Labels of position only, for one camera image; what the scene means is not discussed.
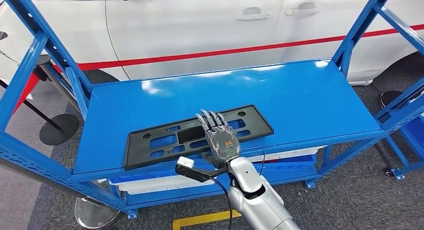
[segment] white car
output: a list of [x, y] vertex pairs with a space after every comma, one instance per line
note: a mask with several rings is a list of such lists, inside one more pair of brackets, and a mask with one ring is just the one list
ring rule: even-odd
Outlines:
[[[33, 0], [83, 69], [118, 80], [331, 57], [367, 1]], [[424, 36], [423, 3], [389, 0], [387, 6]], [[12, 78], [32, 38], [3, 3], [2, 79]], [[377, 16], [353, 51], [348, 80], [370, 84], [415, 51]], [[110, 67], [117, 60], [145, 64]]]

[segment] black stanchion base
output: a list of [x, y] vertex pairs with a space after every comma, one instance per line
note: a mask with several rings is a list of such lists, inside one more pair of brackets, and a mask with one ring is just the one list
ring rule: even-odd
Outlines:
[[40, 140], [47, 145], [58, 145], [68, 140], [78, 128], [78, 119], [71, 114], [61, 114], [51, 119], [61, 130], [56, 129], [50, 123], [45, 123], [40, 129]]
[[402, 92], [395, 91], [395, 90], [384, 92], [383, 94], [381, 94], [381, 97], [380, 97], [380, 101], [379, 101], [380, 107], [383, 109], [401, 94]]

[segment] yellow floor tape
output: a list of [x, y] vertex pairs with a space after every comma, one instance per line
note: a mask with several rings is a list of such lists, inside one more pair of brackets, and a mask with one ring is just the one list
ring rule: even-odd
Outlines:
[[[237, 218], [240, 217], [241, 214], [239, 212], [237, 212], [236, 210], [232, 211], [232, 217], [233, 218]], [[190, 217], [190, 218], [184, 218], [184, 219], [175, 219], [172, 222], [172, 230], [180, 230], [181, 227], [187, 227], [187, 226], [192, 226], [192, 225], [197, 225], [197, 224], [205, 224], [205, 223], [211, 223], [211, 222], [215, 222], [215, 221], [220, 221], [220, 220], [226, 220], [230, 218], [230, 212], [229, 211], [224, 211], [224, 212], [219, 212], [219, 213], [214, 213], [214, 214], [205, 214], [205, 215], [200, 215], [200, 216], [195, 216], [195, 217]]]

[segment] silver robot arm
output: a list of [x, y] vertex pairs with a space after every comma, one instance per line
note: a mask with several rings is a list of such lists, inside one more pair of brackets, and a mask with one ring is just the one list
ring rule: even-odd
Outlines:
[[281, 197], [244, 157], [228, 163], [234, 176], [228, 190], [231, 206], [254, 230], [301, 230], [284, 207]]
[[240, 157], [240, 143], [223, 115], [201, 112], [206, 121], [201, 115], [196, 116], [205, 131], [212, 151], [212, 163], [217, 170], [195, 169], [192, 160], [180, 157], [175, 171], [200, 182], [228, 172], [231, 206], [244, 216], [253, 230], [301, 230], [268, 181], [258, 174], [247, 158]]

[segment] red stripe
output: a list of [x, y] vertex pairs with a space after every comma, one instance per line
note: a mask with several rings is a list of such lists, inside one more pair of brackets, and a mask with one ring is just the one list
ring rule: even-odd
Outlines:
[[26, 83], [25, 88], [22, 91], [22, 94], [20, 95], [19, 101], [17, 102], [17, 105], [14, 108], [14, 111], [13, 111], [14, 113], [19, 108], [19, 106], [23, 103], [26, 97], [31, 93], [31, 91], [37, 85], [39, 80], [40, 79], [34, 73], [31, 74], [31, 76], [28, 79], [28, 82]]
[[[411, 28], [414, 30], [424, 29], [424, 24], [412, 25]], [[363, 37], [393, 34], [396, 32], [397, 31], [395, 29], [370, 31], [370, 32], [366, 32], [363, 35]], [[301, 40], [301, 41], [294, 41], [294, 42], [287, 42], [287, 43], [260, 45], [260, 46], [244, 47], [244, 48], [237, 48], [237, 49], [225, 49], [225, 50], [217, 50], [217, 51], [209, 51], [209, 52], [201, 52], [201, 53], [192, 53], [192, 54], [179, 54], [179, 55], [169, 55], [169, 56], [142, 58], [142, 59], [81, 63], [79, 64], [79, 67], [81, 68], [81, 70], [91, 70], [91, 69], [103, 69], [103, 68], [112, 68], [112, 67], [119, 67], [119, 66], [136, 65], [136, 64], [157, 63], [157, 62], [164, 62], [164, 61], [192, 59], [192, 58], [216, 56], [216, 55], [223, 55], [223, 54], [235, 54], [235, 53], [251, 52], [251, 51], [266, 50], [266, 49], [293, 47], [293, 46], [300, 46], [300, 45], [306, 45], [306, 44], [318, 44], [318, 43], [343, 40], [344, 37], [345, 35], [340, 35], [340, 36], [333, 36], [333, 37], [326, 37], [326, 38], [319, 38], [319, 39], [309, 39], [309, 40]]]

